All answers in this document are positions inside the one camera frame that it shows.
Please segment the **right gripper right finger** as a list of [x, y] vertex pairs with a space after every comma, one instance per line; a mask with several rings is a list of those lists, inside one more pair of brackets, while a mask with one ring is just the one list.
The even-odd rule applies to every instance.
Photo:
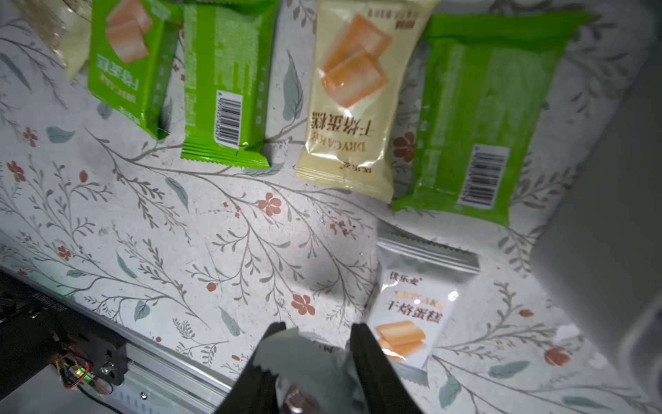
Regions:
[[352, 325], [349, 349], [371, 414], [422, 414], [366, 324]]

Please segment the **yellow cookie packet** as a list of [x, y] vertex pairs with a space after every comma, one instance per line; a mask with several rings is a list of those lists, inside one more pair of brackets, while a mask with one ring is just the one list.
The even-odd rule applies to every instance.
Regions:
[[386, 203], [388, 149], [410, 57], [436, 1], [319, 1], [299, 179]]

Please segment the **pale yellow packet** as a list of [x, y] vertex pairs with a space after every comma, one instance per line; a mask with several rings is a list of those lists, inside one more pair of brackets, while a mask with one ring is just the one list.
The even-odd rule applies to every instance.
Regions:
[[92, 1], [17, 0], [13, 4], [57, 54], [69, 81], [74, 81], [90, 56]]

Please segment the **white cookie packet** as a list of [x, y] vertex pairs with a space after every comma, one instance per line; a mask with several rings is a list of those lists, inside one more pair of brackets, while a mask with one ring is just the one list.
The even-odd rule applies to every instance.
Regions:
[[471, 252], [380, 231], [378, 277], [365, 316], [385, 356], [425, 369], [467, 286], [480, 273]]

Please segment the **green cookie packet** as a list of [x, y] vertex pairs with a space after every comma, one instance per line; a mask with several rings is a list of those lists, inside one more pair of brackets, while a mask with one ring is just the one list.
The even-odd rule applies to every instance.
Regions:
[[267, 169], [267, 101], [277, 1], [184, 3], [182, 158]]
[[590, 17], [432, 16], [410, 189], [393, 210], [508, 225], [510, 198], [558, 63]]
[[181, 3], [98, 0], [92, 3], [88, 88], [154, 139], [184, 21]]

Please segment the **white cookie storage box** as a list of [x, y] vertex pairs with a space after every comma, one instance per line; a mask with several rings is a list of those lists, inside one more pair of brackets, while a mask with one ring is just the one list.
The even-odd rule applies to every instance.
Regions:
[[661, 52], [655, 49], [532, 253], [553, 299], [661, 400]]

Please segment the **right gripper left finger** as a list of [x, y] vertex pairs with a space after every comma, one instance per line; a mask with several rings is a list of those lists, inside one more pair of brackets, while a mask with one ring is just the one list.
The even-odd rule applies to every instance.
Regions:
[[267, 338], [285, 329], [286, 324], [284, 322], [269, 325], [255, 347], [246, 367], [244, 367], [229, 394], [215, 410], [215, 414], [279, 413], [276, 393], [277, 377], [256, 367], [254, 361], [258, 355], [259, 347], [265, 343]]

